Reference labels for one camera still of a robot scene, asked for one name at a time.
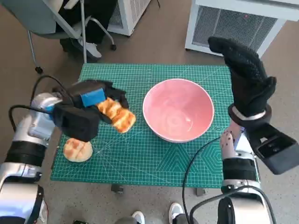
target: wire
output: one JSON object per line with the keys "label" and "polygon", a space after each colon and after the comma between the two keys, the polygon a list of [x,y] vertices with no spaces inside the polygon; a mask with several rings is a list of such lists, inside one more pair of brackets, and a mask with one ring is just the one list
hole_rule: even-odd
{"label": "wire", "polygon": [[194,212],[195,212],[199,207],[201,207],[201,206],[203,206],[203,205],[205,205],[205,204],[207,204],[207,203],[209,203],[209,202],[212,202],[212,201],[215,201],[215,200],[218,200],[218,199],[221,199],[221,198],[230,196],[230,195],[232,195],[232,194],[235,194],[235,193],[237,193],[238,191],[240,191],[240,190],[242,190],[242,189],[245,189],[245,188],[251,188],[251,189],[254,189],[254,190],[258,191],[258,192],[264,197],[264,199],[265,199],[265,201],[266,201],[266,203],[267,203],[267,205],[268,205],[269,211],[270,211],[270,215],[271,215],[271,218],[272,218],[272,222],[273,222],[273,224],[276,224],[277,222],[276,222],[276,219],[275,219],[275,216],[274,216],[274,211],[273,211],[273,208],[272,208],[272,206],[271,206],[271,204],[270,204],[270,201],[269,201],[268,197],[266,196],[266,194],[265,194],[261,189],[255,187],[255,186],[250,186],[250,185],[245,185],[245,186],[239,187],[239,188],[234,189],[234,190],[232,190],[232,191],[230,191],[230,192],[228,192],[228,193],[221,194],[221,195],[217,195],[217,196],[211,197],[211,198],[209,198],[209,199],[206,199],[206,200],[204,200],[204,201],[198,203],[198,204],[195,205],[195,206],[191,209],[191,211],[190,211],[190,221],[191,221],[191,224],[194,224],[193,214],[194,214]]}
{"label": "wire", "polygon": [[49,112],[49,111],[45,111],[43,109],[35,108],[35,107],[32,107],[32,106],[26,106],[26,105],[20,105],[20,104],[13,105],[8,110],[8,116],[9,116],[9,120],[10,120],[11,126],[13,127],[14,132],[16,130],[16,126],[15,126],[15,122],[14,122],[14,118],[13,118],[13,110],[15,108],[24,108],[24,109],[28,109],[28,110],[32,110],[32,111],[36,111],[36,112],[51,114],[51,112]]}
{"label": "wire", "polygon": [[73,103],[73,100],[72,100],[72,98],[71,98],[70,93],[67,91],[67,89],[64,87],[64,85],[62,85],[62,83],[61,83],[57,78],[55,78],[55,77],[53,77],[53,76],[49,76],[49,75],[42,75],[42,76],[40,76],[40,77],[37,79],[36,83],[35,83],[34,86],[33,86],[32,93],[31,93],[31,98],[30,98],[30,105],[31,105],[31,103],[32,103],[32,101],[33,101],[33,99],[34,99],[35,94],[36,94],[36,89],[37,89],[38,84],[39,84],[40,81],[42,81],[44,78],[51,78],[51,79],[55,80],[55,81],[60,85],[60,87],[66,92],[66,94],[68,95],[68,97],[69,97],[71,103],[74,104],[74,103]]}
{"label": "wire", "polygon": [[225,193],[225,194],[221,194],[221,195],[217,195],[217,196],[214,196],[214,197],[211,197],[209,199],[206,199],[200,203],[198,203],[197,205],[195,205],[191,211],[190,211],[190,216],[188,215],[188,211],[187,211],[187,207],[186,207],[186,202],[185,202],[185,186],[186,186],[186,182],[187,182],[187,177],[188,177],[188,174],[190,172],[190,169],[191,169],[191,166],[193,164],[193,162],[195,161],[197,155],[207,146],[209,145],[210,143],[213,143],[214,141],[218,140],[220,137],[216,138],[216,139],[213,139],[211,141],[209,141],[208,143],[206,143],[204,146],[202,146],[197,152],[196,154],[193,156],[192,160],[190,161],[189,163],[189,166],[185,172],[185,176],[184,176],[184,180],[183,180],[183,190],[182,190],[182,199],[183,199],[183,206],[184,206],[184,211],[185,211],[185,215],[186,215],[186,219],[187,219],[187,222],[188,224],[194,224],[194,218],[193,218],[193,214],[194,212],[201,206],[209,203],[209,202],[212,202],[212,201],[215,201],[215,200],[218,200],[218,199],[221,199],[221,198],[224,198],[224,197],[227,197],[227,196],[230,196],[232,194],[235,194],[237,193],[238,191],[242,190],[242,189],[246,189],[246,188],[251,188],[251,189],[254,189],[256,190],[257,192],[259,192],[263,198],[265,199],[267,205],[268,205],[268,208],[269,208],[269,212],[270,212],[270,216],[271,216],[271,219],[272,219],[272,222],[273,224],[277,224],[276,222],[276,218],[275,218],[275,215],[274,215],[274,211],[273,211],[273,208],[271,206],[271,203],[268,199],[268,197],[266,196],[266,194],[259,188],[255,187],[255,186],[250,186],[250,185],[245,185],[245,186],[242,186],[242,187],[239,187],[237,189],[234,189],[228,193]]}
{"label": "wire", "polygon": [[196,154],[193,156],[191,162],[189,163],[189,166],[185,172],[185,176],[184,176],[184,180],[183,180],[183,190],[182,190],[182,199],[183,199],[183,207],[184,207],[184,211],[185,211],[185,215],[186,215],[186,218],[187,218],[187,221],[188,221],[188,224],[191,224],[190,222],[190,218],[189,218],[189,215],[188,215],[188,210],[187,210],[187,207],[186,207],[186,202],[185,202],[185,186],[186,186],[186,182],[187,182],[187,177],[188,177],[188,174],[190,172],[190,169],[191,169],[191,166],[194,162],[194,160],[196,159],[197,155],[209,144],[213,143],[214,141],[220,139],[220,137],[216,138],[216,139],[213,139],[211,141],[209,141],[208,143],[206,143],[204,146],[202,146],[197,152]]}

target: gray floor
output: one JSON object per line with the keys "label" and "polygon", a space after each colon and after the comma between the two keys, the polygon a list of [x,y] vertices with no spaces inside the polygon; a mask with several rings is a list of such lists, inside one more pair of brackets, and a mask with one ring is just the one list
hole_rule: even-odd
{"label": "gray floor", "polygon": [[[107,63],[180,63],[180,64],[223,64],[220,57],[184,50],[189,17],[190,0],[163,0],[158,9],[155,1],[137,24],[131,38],[114,35],[118,49],[109,51],[108,41],[100,46]],[[29,45],[24,28],[9,13],[0,7],[0,82],[2,126],[0,141],[1,155],[8,150],[13,137],[7,111],[13,104],[28,104],[30,91],[38,75],[34,71]],[[288,22],[279,32],[263,56],[269,75],[278,78],[277,91],[270,100],[273,108],[272,124],[299,140],[299,24]],[[47,74],[55,75],[66,84],[76,81],[80,74],[81,60],[68,57],[58,43],[34,37],[36,54]],[[53,84],[44,81],[40,90],[50,90]],[[20,119],[23,111],[15,113]],[[72,223],[81,219],[90,223],[112,224],[122,216],[140,209],[147,223],[167,223],[171,202],[181,202],[181,189],[169,187],[126,186],[125,195],[110,192],[106,184],[51,182],[50,165],[59,137],[56,131],[44,162],[41,184],[49,205],[49,224]],[[278,223],[299,223],[299,168],[283,175],[274,176],[260,164],[263,189],[274,207]],[[209,189],[203,198],[187,190],[188,208],[199,200],[220,193]],[[199,223],[216,223],[217,204],[209,204],[196,213]]]}

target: pastry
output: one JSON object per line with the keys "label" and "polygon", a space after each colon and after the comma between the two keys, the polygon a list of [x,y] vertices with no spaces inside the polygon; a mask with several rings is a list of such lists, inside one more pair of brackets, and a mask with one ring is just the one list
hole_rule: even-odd
{"label": "pastry", "polygon": [[133,126],[136,116],[128,109],[122,108],[117,101],[107,98],[105,101],[97,104],[99,111],[112,120],[112,125],[120,133],[125,133]]}
{"label": "pastry", "polygon": [[93,147],[90,142],[83,142],[77,139],[68,139],[64,145],[64,156],[72,162],[85,162],[93,154]]}

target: vent grille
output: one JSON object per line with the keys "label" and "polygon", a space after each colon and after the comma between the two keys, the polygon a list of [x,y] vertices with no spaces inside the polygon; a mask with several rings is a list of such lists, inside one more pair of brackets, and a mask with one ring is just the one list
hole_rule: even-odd
{"label": "vent grille", "polygon": [[118,1],[116,3],[114,12],[110,18],[109,25],[123,29],[123,24],[122,24],[122,20],[121,20],[121,11],[120,11],[120,6],[118,5]]}
{"label": "vent grille", "polygon": [[257,51],[277,19],[200,6],[192,44],[208,47],[210,36],[233,38]]}
{"label": "vent grille", "polygon": [[130,0],[132,10],[132,21],[136,24],[144,12],[150,0]]}

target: person's foot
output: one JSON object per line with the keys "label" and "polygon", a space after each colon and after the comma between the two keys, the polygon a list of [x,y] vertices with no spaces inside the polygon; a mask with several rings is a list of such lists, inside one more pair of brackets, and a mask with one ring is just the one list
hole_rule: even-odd
{"label": "person's foot", "polygon": [[[83,40],[78,39],[78,43],[83,47]],[[102,54],[97,50],[97,45],[95,43],[86,42],[86,50],[95,58],[101,58]]]}
{"label": "person's foot", "polygon": [[178,216],[179,214],[184,214],[184,210],[179,203],[172,203],[169,208],[169,223],[172,224],[173,219]]}
{"label": "person's foot", "polygon": [[145,224],[145,219],[142,212],[136,211],[133,213],[132,217],[136,219],[136,221],[139,222],[140,224]]}

